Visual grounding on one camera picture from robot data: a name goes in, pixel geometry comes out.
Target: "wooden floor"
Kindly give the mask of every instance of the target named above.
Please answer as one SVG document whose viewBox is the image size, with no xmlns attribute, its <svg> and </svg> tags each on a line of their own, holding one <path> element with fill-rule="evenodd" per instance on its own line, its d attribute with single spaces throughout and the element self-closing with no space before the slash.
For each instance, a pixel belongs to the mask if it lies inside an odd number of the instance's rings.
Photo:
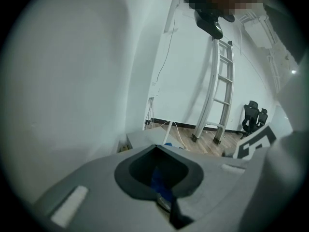
<svg viewBox="0 0 309 232">
<path fill-rule="evenodd" d="M 161 124 L 154 123 L 154 127 L 160 127 Z M 163 125 L 162 128 L 165 130 L 168 128 L 168 125 Z M 215 131 L 207 131 L 204 130 L 202 132 L 199 140 L 194 143 L 191 140 L 191 135 L 193 133 L 193 129 L 188 128 L 178 128 L 179 134 L 183 140 L 183 143 L 187 146 L 187 149 L 192 152 L 200 153 L 200 154 L 210 154 L 214 156 L 221 156 L 223 150 L 225 148 L 236 147 L 237 142 L 240 140 L 241 135 L 237 135 L 236 133 L 224 133 L 224 136 L 219 145 L 213 142 L 214 136 L 216 134 Z M 177 133 L 176 126 L 172 126 L 170 129 L 170 134 L 179 142 L 179 135 Z"/>
</svg>

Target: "white wall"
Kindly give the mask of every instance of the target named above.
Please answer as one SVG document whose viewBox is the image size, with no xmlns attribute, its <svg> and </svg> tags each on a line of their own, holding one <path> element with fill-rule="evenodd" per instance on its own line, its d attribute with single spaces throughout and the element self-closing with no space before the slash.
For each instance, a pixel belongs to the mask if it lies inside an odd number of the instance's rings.
<svg viewBox="0 0 309 232">
<path fill-rule="evenodd" d="M 276 106 L 271 125 L 275 134 L 279 138 L 290 135 L 293 131 L 289 118 L 285 114 L 283 108 L 279 105 Z"/>
<path fill-rule="evenodd" d="M 159 77 L 160 93 L 154 100 L 154 117 L 195 125 L 203 107 L 211 72 L 211 37 L 196 26 L 193 10 L 180 5 L 176 10 L 176 24 L 169 56 Z M 232 40 L 235 58 L 235 85 L 227 129 L 240 130 L 243 106 L 249 100 L 274 111 L 274 86 L 269 63 L 261 49 L 244 32 L 240 54 L 240 32 L 237 23 L 219 19 L 225 42 Z M 169 47 L 170 33 L 161 36 L 152 81 L 162 67 Z M 219 86 L 217 98 L 224 99 L 225 88 Z M 214 103 L 209 121 L 218 123 L 222 105 Z"/>
<path fill-rule="evenodd" d="M 153 0 L 33 0 L 1 56 L 1 153 L 34 202 L 125 138 L 127 90 Z"/>
<path fill-rule="evenodd" d="M 143 128 L 149 83 L 171 1 L 154 0 L 140 34 L 128 91 L 126 133 L 140 131 Z"/>
</svg>

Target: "gray surface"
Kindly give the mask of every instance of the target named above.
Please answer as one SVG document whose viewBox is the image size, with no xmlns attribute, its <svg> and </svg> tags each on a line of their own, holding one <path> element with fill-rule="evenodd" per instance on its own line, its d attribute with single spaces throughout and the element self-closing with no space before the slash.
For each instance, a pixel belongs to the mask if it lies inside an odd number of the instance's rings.
<svg viewBox="0 0 309 232">
<path fill-rule="evenodd" d="M 133 133 L 128 133 L 126 139 L 130 148 L 139 148 L 150 145 L 161 145 L 165 137 L 166 130 L 162 127 L 157 127 L 148 130 L 141 130 Z M 167 143 L 172 143 L 174 147 L 181 147 L 183 145 L 179 143 L 171 135 L 168 136 Z"/>
<path fill-rule="evenodd" d="M 222 169 L 222 164 L 246 167 L 241 159 L 218 158 L 195 154 L 175 147 L 165 148 L 200 164 L 205 178 L 195 193 L 179 199 L 183 214 L 199 219 L 229 192 L 240 174 Z M 144 147 L 132 149 L 85 164 L 50 188 L 37 202 L 36 209 L 48 216 L 77 185 L 90 189 L 69 228 L 74 231 L 172 231 L 173 226 L 159 213 L 154 202 L 134 200 L 125 194 L 114 179 L 114 170 L 124 159 Z"/>
<path fill-rule="evenodd" d="M 223 150 L 225 157 L 233 157 L 235 151 L 236 151 L 236 148 L 225 148 Z"/>
<path fill-rule="evenodd" d="M 177 200 L 181 213 L 195 220 L 181 230 L 261 230 L 300 187 L 308 164 L 306 142 L 305 134 L 293 133 L 270 148 L 255 151 L 250 161 L 164 146 L 195 161 L 204 171 L 204 180 L 197 190 Z M 69 225 L 70 230 L 174 231 L 154 202 L 130 198 L 115 182 L 114 170 L 118 163 L 143 149 L 132 149 L 85 164 L 49 189 L 36 203 L 36 209 L 48 216 L 75 186 L 83 185 L 90 192 Z M 245 171 L 231 171 L 233 168 Z"/>
</svg>

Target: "black cable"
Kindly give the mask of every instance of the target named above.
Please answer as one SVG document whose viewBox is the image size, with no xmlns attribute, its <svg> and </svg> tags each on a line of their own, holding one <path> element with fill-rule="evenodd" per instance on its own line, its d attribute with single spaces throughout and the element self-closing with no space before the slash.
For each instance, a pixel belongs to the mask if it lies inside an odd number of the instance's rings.
<svg viewBox="0 0 309 232">
<path fill-rule="evenodd" d="M 174 16 L 174 27 L 173 27 L 173 32 L 172 32 L 172 36 L 170 37 L 170 41 L 169 41 L 169 48 L 170 48 L 170 43 L 172 42 L 172 38 L 173 38 L 173 34 L 174 34 L 174 29 L 175 29 L 175 22 L 176 22 L 176 9 L 177 7 L 179 6 L 179 4 L 176 6 L 175 8 L 175 16 Z M 158 77 L 156 78 L 156 81 L 158 82 L 158 79 L 159 79 L 159 75 L 161 73 L 161 70 L 163 69 L 164 65 L 165 65 L 165 62 L 166 62 L 166 59 L 168 59 L 168 55 L 169 55 L 169 49 L 168 49 L 168 53 L 166 54 L 166 58 L 165 58 L 165 61 L 163 63 L 163 66 L 162 68 L 160 69 L 160 72 L 158 74 Z"/>
</svg>

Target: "ladder rung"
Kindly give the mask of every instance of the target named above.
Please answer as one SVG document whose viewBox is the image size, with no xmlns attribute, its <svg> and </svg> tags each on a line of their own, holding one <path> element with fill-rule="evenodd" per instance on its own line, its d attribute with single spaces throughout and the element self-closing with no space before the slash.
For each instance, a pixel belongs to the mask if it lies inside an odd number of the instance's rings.
<svg viewBox="0 0 309 232">
<path fill-rule="evenodd" d="M 228 78 L 226 78 L 226 77 L 224 77 L 224 76 L 222 76 L 222 75 L 220 75 L 220 74 L 218 74 L 218 78 L 219 78 L 221 81 L 224 81 L 224 82 L 226 82 L 226 83 L 233 83 L 232 80 L 230 80 L 230 79 L 228 79 Z"/>
<path fill-rule="evenodd" d="M 216 98 L 213 98 L 213 101 L 214 102 L 218 102 L 218 103 L 221 103 L 221 104 L 223 104 L 223 105 L 230 105 L 230 103 L 227 103 L 227 102 L 225 102 L 225 101 L 221 101 L 221 100 L 218 100 L 218 99 L 216 99 Z"/>
<path fill-rule="evenodd" d="M 217 124 L 217 123 L 212 123 L 212 122 L 206 122 L 206 125 L 212 125 L 212 126 L 217 126 L 217 127 L 222 127 L 224 128 L 224 125 L 221 125 L 221 124 Z"/>
<path fill-rule="evenodd" d="M 226 48 L 230 48 L 231 46 L 228 44 L 228 43 L 225 43 L 224 41 L 222 40 L 219 40 L 219 44 L 223 47 L 226 47 Z"/>
<path fill-rule="evenodd" d="M 233 62 L 231 60 L 229 60 L 228 58 L 224 57 L 223 55 L 220 55 L 220 60 L 222 60 L 223 62 L 227 63 L 227 64 L 232 64 Z"/>
</svg>

